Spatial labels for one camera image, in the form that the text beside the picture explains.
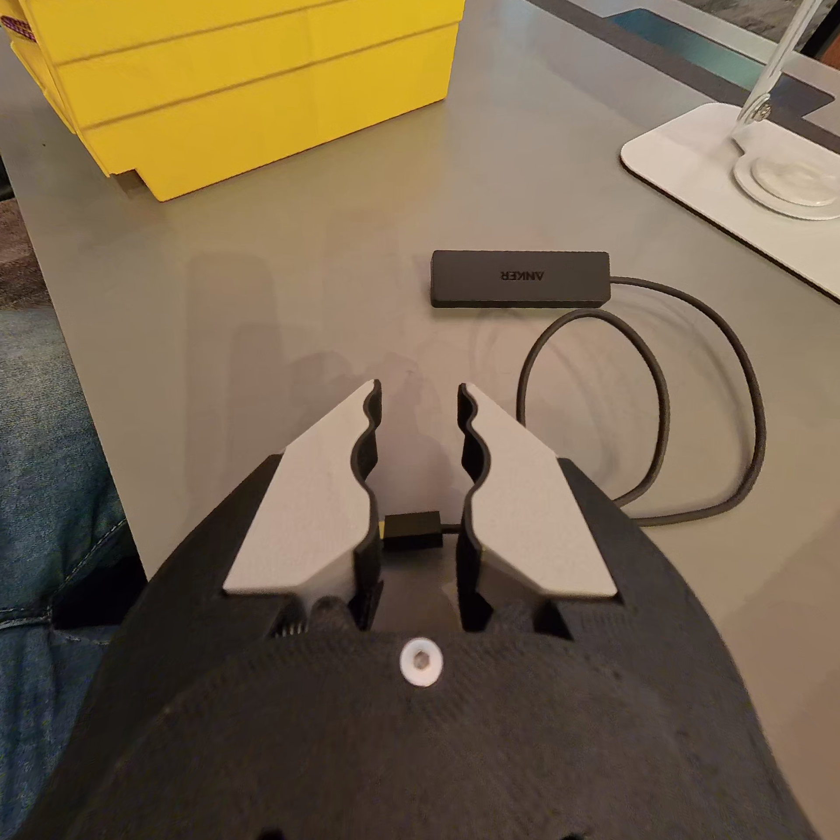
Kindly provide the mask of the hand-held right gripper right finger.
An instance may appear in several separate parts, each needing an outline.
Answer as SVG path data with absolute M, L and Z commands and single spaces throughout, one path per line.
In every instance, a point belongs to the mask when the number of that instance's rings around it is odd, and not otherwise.
M 618 588 L 560 460 L 473 383 L 458 388 L 471 480 L 456 544 L 461 603 L 608 600 Z

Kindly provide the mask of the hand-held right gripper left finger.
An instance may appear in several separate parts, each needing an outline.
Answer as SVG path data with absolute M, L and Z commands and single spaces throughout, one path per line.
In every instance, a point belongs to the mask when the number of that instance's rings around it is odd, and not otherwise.
M 224 592 L 363 603 L 380 582 L 375 496 L 382 384 L 369 380 L 293 440 L 236 554 Z

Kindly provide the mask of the black usb hub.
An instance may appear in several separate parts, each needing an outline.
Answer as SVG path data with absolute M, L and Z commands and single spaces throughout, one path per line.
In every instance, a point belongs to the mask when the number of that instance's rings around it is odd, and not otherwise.
M 612 297 L 602 251 L 438 249 L 430 261 L 434 308 L 599 308 Z

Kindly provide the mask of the yellow plastic bin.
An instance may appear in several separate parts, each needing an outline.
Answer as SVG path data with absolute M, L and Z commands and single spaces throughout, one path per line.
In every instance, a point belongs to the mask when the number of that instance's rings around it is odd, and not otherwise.
M 447 97 L 463 1 L 2 2 L 106 176 L 160 202 Z

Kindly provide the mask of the person's blue jeans legs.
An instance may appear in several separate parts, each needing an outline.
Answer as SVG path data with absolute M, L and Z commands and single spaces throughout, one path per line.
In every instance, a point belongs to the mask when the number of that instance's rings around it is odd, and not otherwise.
M 55 313 L 2 311 L 1 827 L 64 752 L 145 577 Z

